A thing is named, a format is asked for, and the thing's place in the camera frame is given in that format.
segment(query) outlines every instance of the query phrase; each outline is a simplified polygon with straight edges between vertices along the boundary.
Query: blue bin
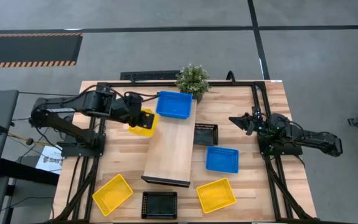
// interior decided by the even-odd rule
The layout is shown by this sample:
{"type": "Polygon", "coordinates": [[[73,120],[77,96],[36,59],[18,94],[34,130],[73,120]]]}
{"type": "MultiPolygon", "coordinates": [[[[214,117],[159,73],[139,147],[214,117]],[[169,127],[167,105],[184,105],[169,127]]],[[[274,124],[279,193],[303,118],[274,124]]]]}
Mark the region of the blue bin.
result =
{"type": "Polygon", "coordinates": [[[238,150],[209,146],[206,153],[206,169],[238,174],[238,150]]]}
{"type": "Polygon", "coordinates": [[[191,114],[192,95],[160,91],[156,112],[161,116],[186,119],[191,114]]]}

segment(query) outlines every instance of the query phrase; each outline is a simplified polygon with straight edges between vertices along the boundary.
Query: green plant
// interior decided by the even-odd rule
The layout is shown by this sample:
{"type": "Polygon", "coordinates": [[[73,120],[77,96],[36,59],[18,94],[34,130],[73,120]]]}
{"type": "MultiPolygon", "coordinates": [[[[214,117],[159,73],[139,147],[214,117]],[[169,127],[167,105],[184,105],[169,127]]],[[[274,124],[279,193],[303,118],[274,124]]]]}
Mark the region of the green plant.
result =
{"type": "Polygon", "coordinates": [[[208,72],[202,68],[202,65],[192,65],[184,67],[181,74],[177,74],[176,86],[182,93],[190,93],[195,97],[202,96],[210,89],[207,79],[208,72]]]}

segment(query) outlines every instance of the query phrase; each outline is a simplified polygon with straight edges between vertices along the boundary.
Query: yellow bin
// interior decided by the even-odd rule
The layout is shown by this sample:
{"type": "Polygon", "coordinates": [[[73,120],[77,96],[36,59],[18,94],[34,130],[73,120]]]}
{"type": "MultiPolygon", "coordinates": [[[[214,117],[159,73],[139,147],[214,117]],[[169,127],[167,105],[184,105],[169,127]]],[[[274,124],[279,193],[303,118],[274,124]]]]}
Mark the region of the yellow bin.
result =
{"type": "Polygon", "coordinates": [[[227,178],[197,187],[204,213],[216,211],[237,202],[227,178]]]}
{"type": "Polygon", "coordinates": [[[129,127],[128,131],[133,134],[139,134],[146,137],[152,137],[154,135],[156,125],[158,124],[159,116],[158,114],[154,114],[152,110],[150,109],[142,109],[141,111],[147,112],[148,114],[154,115],[154,121],[153,121],[153,127],[151,129],[142,128],[139,126],[136,127],[129,127]]]}
{"type": "Polygon", "coordinates": [[[98,189],[93,194],[93,199],[103,215],[107,216],[132,194],[133,190],[122,175],[118,174],[98,189]]]}

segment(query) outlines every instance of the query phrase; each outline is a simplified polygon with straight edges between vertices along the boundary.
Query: black plastic container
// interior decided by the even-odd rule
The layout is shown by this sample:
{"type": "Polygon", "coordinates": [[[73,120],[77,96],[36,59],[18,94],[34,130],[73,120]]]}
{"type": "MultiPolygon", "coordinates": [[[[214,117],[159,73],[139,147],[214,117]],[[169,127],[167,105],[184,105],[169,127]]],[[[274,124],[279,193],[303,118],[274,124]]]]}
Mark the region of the black plastic container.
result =
{"type": "Polygon", "coordinates": [[[177,219],[177,192],[143,192],[142,219],[177,219]]]}
{"type": "Polygon", "coordinates": [[[195,124],[194,144],[216,146],[218,139],[217,124],[195,124]]]}

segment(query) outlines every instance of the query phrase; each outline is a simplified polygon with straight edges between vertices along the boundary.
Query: concrete floor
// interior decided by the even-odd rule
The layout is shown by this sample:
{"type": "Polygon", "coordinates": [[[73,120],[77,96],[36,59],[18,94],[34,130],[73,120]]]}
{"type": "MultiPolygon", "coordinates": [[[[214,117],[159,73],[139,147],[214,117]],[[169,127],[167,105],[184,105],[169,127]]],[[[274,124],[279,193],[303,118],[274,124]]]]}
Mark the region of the concrete floor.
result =
{"type": "MultiPolygon", "coordinates": [[[[356,0],[254,2],[260,26],[358,25],[356,0]]],[[[241,0],[0,0],[0,29],[250,26],[249,15],[241,0]]],[[[358,112],[358,30],[261,31],[261,37],[271,79],[284,81],[293,119],[342,139],[338,158],[304,150],[318,217],[358,223],[358,129],[346,121],[358,112]]],[[[102,33],[85,34],[74,67],[0,68],[0,90],[76,94],[82,80],[117,80],[120,72],[176,70],[189,62],[202,64],[212,78],[233,70],[237,79],[261,79],[252,31],[102,33]]],[[[20,95],[14,117],[28,117],[37,97],[20,95]]],[[[12,131],[38,138],[25,121],[12,131]]],[[[51,130],[48,136],[59,138],[51,130]]],[[[27,151],[12,141],[7,146],[7,159],[27,151]]],[[[47,201],[16,209],[12,222],[42,222],[49,214],[47,201]]]]}

